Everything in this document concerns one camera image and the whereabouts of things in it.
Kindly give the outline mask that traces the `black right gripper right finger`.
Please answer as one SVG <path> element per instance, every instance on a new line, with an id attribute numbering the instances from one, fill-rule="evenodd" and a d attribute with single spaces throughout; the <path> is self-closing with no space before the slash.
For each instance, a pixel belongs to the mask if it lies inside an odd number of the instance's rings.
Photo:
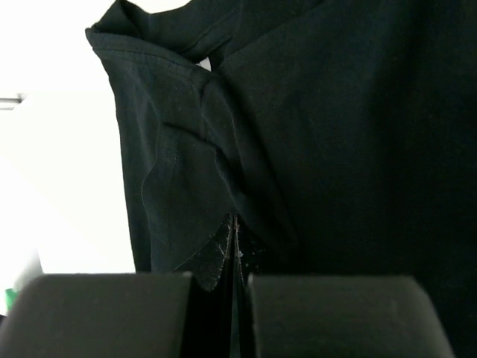
<path id="1" fill-rule="evenodd" d="M 234 216 L 234 279 L 237 289 L 245 289 L 250 274 L 261 274 L 268 265 L 268 249 L 244 223 Z"/>

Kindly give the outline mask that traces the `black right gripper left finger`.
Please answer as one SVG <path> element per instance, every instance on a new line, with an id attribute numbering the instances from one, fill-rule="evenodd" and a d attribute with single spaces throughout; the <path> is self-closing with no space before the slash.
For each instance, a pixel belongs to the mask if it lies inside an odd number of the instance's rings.
<path id="1" fill-rule="evenodd" d="M 204 291 L 226 291 L 230 280 L 234 216 L 226 214 L 209 241 L 179 265 L 175 272 L 188 272 Z"/>

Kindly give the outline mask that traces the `black t shirt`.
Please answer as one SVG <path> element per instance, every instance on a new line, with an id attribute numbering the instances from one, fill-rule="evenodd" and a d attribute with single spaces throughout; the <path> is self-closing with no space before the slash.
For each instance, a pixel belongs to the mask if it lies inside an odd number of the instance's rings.
<path id="1" fill-rule="evenodd" d="M 241 216 L 266 270 L 415 277 L 476 355 L 474 1 L 116 1 L 86 38 L 137 271 Z"/>

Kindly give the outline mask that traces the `green plastic tray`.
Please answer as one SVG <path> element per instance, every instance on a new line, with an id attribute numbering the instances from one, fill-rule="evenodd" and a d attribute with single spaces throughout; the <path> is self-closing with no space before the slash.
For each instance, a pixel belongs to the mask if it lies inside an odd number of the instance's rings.
<path id="1" fill-rule="evenodd" d="M 4 291 L 5 306 L 6 306 L 7 312 L 9 312 L 12 309 L 17 295 L 18 293 L 13 288 L 9 288 Z"/>

